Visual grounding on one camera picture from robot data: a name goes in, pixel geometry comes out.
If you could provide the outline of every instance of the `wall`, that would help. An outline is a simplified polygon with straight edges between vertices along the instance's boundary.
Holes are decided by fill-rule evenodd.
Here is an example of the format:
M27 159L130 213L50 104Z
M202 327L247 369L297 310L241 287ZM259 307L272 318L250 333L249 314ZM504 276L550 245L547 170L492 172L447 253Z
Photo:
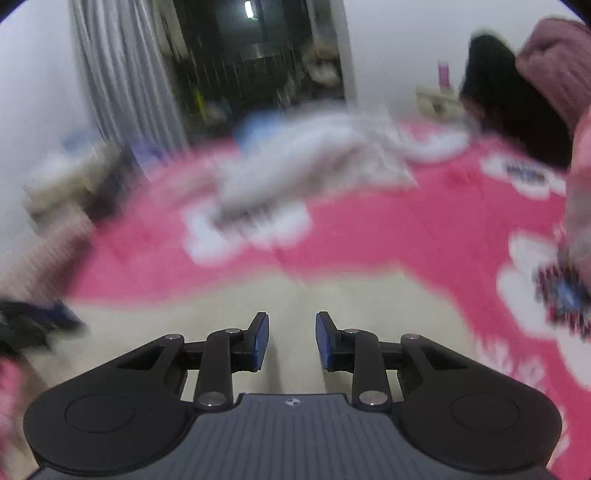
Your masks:
M335 18L346 15L352 64L344 70L353 72L358 103L386 105L396 115L415 112L417 84L437 86L438 60L450 63L452 83L461 84L474 30L493 29L518 47L540 18L575 18L559 0L332 0L331 5ZM345 35L338 29L337 34L347 61Z
M0 254L22 229L22 182L90 124L77 76L69 0L27 0L0 24Z

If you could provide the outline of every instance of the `curtain fold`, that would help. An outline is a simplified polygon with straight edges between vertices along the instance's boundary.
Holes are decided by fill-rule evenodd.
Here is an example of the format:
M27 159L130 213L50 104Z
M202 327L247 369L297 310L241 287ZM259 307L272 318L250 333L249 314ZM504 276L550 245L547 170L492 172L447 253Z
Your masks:
M71 0L74 39L101 135L138 136L169 150L187 146L149 0Z

